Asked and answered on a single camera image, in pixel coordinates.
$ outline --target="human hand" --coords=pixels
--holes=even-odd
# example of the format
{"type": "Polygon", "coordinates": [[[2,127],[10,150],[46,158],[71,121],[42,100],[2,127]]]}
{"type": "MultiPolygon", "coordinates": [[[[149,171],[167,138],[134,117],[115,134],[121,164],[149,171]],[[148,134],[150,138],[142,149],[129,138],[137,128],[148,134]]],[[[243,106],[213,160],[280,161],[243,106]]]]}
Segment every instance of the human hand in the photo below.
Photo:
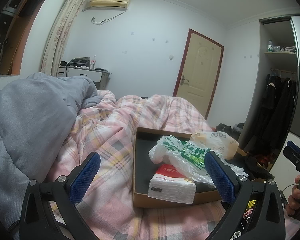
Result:
{"type": "MultiPolygon", "coordinates": [[[[296,176],[294,179],[295,183],[299,183],[300,181],[300,175],[296,176]]],[[[300,189],[298,189],[298,185],[293,186],[292,188],[292,195],[288,198],[289,204],[286,205],[286,211],[288,215],[292,216],[294,215],[295,211],[300,208],[300,204],[296,201],[300,200],[300,189]]]]}

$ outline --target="green and white plastic bag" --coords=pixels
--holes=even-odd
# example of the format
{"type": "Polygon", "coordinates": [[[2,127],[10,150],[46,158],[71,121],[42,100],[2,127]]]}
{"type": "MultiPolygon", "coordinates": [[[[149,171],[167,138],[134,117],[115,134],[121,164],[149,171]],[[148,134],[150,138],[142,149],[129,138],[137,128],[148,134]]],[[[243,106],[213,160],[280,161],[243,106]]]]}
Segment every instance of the green and white plastic bag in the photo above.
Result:
{"type": "MultiPolygon", "coordinates": [[[[214,186],[204,166],[204,156],[210,150],[210,148],[205,148],[202,144],[199,145],[193,141],[183,142],[170,135],[162,136],[158,144],[150,150],[149,157],[155,164],[162,161],[167,164],[172,164],[178,172],[186,177],[197,182],[214,186]]],[[[237,175],[245,175],[248,177],[248,174],[243,172],[243,168],[227,163],[221,153],[216,152],[216,154],[220,160],[230,166],[237,175]]]]}

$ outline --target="door panel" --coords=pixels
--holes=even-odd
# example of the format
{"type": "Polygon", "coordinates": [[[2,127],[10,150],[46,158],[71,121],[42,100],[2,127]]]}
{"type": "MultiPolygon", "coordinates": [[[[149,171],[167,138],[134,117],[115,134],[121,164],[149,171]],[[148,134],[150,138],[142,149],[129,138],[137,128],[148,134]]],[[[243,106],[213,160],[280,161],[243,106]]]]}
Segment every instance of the door panel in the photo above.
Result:
{"type": "Polygon", "coordinates": [[[192,30],[189,35],[184,65],[179,71],[179,76],[189,81],[177,81],[174,95],[188,100],[207,118],[218,80],[223,46],[192,30]]]}

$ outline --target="gray blanket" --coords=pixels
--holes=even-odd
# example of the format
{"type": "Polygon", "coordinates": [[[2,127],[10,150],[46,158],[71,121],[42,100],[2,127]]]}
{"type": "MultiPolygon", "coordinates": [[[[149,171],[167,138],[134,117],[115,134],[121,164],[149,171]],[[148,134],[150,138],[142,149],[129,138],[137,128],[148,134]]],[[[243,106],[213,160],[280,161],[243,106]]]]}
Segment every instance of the gray blanket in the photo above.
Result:
{"type": "Polygon", "coordinates": [[[86,77],[36,73],[0,90],[0,221],[20,219],[30,179],[42,182],[77,112],[101,101],[86,77]]]}

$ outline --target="green print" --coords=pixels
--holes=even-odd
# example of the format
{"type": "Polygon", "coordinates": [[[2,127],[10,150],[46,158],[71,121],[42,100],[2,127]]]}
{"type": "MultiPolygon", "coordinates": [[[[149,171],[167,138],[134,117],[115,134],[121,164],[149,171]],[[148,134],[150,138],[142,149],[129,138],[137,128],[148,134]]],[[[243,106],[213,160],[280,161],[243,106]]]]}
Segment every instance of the green print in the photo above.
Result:
{"type": "Polygon", "coordinates": [[[179,141],[173,136],[167,136],[162,144],[171,151],[179,152],[180,155],[199,170],[205,169],[204,156],[211,151],[210,148],[199,148],[189,142],[179,141]]]}

